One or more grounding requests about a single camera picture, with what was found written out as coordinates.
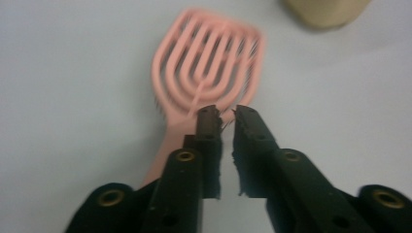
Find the white surface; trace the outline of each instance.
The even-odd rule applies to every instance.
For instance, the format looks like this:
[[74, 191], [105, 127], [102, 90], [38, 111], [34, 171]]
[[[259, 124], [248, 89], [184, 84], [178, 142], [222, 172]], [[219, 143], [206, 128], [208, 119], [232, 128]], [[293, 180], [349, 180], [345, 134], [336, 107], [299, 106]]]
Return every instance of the white surface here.
[[[412, 197], [412, 2], [374, 0], [352, 24], [311, 32], [274, 0], [0, 2], [0, 232], [62, 232], [99, 185], [138, 187], [163, 133], [152, 56], [178, 13], [206, 7], [266, 34], [256, 108], [283, 148], [337, 187]], [[205, 233], [271, 232], [238, 197], [233, 128], [223, 199]]]

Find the yellow object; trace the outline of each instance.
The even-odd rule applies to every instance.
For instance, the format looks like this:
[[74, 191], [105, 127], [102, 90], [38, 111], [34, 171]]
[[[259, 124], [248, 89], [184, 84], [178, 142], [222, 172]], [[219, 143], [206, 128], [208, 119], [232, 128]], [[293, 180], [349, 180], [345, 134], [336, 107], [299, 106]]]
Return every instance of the yellow object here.
[[324, 29], [355, 20], [370, 0], [285, 0], [307, 25]]

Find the pink object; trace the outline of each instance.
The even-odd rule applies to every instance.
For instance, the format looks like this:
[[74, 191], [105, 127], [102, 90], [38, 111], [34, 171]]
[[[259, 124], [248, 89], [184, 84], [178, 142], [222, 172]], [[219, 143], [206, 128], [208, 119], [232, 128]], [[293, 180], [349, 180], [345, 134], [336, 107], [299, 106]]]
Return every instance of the pink object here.
[[158, 179], [168, 154], [194, 134], [198, 109], [216, 105], [223, 123], [230, 123], [231, 109], [251, 102], [263, 46], [250, 25], [199, 9], [179, 15], [154, 55], [154, 93], [167, 129], [143, 185]]

